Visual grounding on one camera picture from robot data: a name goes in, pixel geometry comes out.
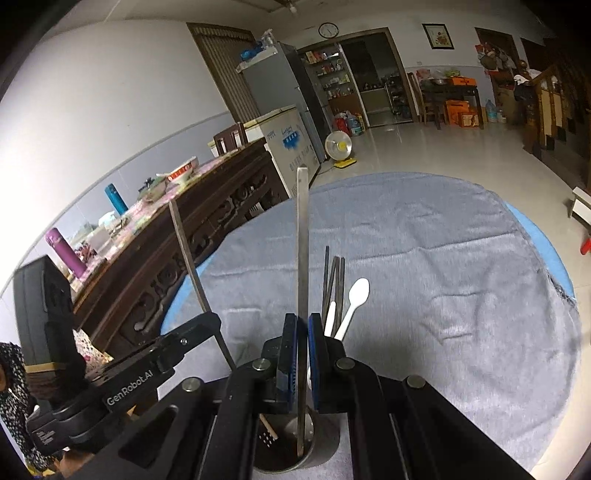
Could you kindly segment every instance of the bowl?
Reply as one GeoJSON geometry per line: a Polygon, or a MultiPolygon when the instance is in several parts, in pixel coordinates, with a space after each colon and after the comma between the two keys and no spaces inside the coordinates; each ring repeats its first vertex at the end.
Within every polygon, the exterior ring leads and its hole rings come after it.
{"type": "Polygon", "coordinates": [[[153,203],[166,193],[168,177],[158,177],[149,187],[140,190],[138,200],[144,200],[147,203],[153,203]]]}
{"type": "Polygon", "coordinates": [[[191,157],[172,172],[167,173],[165,175],[157,174],[156,176],[166,176],[170,183],[181,185],[189,179],[189,177],[193,173],[195,164],[197,164],[197,157],[191,157]]]}

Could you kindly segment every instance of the wooden table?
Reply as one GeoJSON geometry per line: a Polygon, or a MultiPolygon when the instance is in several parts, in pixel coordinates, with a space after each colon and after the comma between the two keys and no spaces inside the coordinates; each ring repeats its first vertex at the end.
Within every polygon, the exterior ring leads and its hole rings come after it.
{"type": "Polygon", "coordinates": [[[438,130],[441,130],[441,123],[439,122],[440,106],[445,108],[446,100],[460,100],[465,96],[473,96],[476,100],[478,109],[478,123],[481,130],[484,130],[484,118],[482,118],[482,108],[480,107],[480,96],[478,95],[478,87],[468,85],[435,85],[433,83],[423,83],[421,91],[425,96],[426,102],[433,103],[435,114],[435,125],[438,130]]]}
{"type": "Polygon", "coordinates": [[[129,225],[114,239],[106,260],[89,266],[74,298],[75,327],[114,358],[160,334],[184,279],[168,211],[171,198],[177,201],[197,266],[251,218],[257,203],[267,210],[288,196],[261,138],[201,166],[184,187],[149,208],[131,207],[129,225]]]}

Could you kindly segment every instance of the metal screw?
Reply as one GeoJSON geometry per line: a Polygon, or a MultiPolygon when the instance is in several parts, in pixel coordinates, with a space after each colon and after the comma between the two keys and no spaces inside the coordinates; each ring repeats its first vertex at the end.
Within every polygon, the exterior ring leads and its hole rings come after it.
{"type": "Polygon", "coordinates": [[[348,356],[344,356],[336,361],[336,366],[341,370],[351,370],[355,366],[355,360],[348,356]]]}
{"type": "Polygon", "coordinates": [[[194,392],[201,386],[201,380],[196,377],[189,377],[183,380],[181,387],[185,392],[194,392]]]}
{"type": "Polygon", "coordinates": [[[427,382],[420,375],[409,375],[407,377],[407,384],[410,388],[423,388],[425,383],[427,382]]]}
{"type": "Polygon", "coordinates": [[[271,362],[269,360],[267,360],[266,358],[257,358],[252,363],[252,367],[259,372],[266,370],[270,366],[271,366],[271,362]]]}

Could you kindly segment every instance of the white box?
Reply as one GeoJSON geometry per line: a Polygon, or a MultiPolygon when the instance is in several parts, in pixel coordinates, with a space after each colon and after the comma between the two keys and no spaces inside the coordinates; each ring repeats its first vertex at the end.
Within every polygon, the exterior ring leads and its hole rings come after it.
{"type": "MultiPolygon", "coordinates": [[[[265,115],[244,124],[246,138],[249,142],[265,137],[265,148],[271,153],[285,191],[290,198],[296,196],[297,167],[306,166],[309,170],[310,181],[320,168],[320,163],[314,152],[314,147],[308,132],[302,122],[300,114],[294,105],[278,108],[265,115]]],[[[214,142],[208,146],[217,157],[214,142]]]]}

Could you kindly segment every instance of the framed picture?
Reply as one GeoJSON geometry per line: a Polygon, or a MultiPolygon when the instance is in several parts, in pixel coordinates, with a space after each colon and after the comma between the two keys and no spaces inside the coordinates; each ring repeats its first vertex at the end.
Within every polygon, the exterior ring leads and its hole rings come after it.
{"type": "Polygon", "coordinates": [[[442,23],[424,23],[423,28],[433,50],[453,50],[452,39],[442,23]]]}

